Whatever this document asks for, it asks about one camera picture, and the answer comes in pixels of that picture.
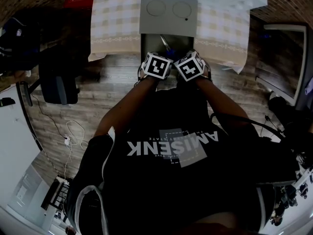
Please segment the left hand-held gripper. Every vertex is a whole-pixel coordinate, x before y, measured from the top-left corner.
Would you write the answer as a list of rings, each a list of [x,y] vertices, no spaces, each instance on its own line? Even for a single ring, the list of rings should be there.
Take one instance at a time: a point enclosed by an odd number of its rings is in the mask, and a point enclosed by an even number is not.
[[[141,81],[148,76],[159,80],[166,80],[169,76],[172,65],[173,60],[148,52],[145,60],[141,63],[138,69],[138,80]]]

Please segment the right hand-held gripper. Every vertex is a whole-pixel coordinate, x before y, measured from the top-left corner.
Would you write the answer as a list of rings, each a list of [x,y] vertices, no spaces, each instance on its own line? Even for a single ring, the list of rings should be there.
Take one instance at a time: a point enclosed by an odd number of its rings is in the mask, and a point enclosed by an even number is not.
[[[203,77],[212,81],[210,66],[199,56],[194,49],[187,52],[187,55],[174,62],[174,66],[180,76],[186,81],[191,81],[198,77]]]

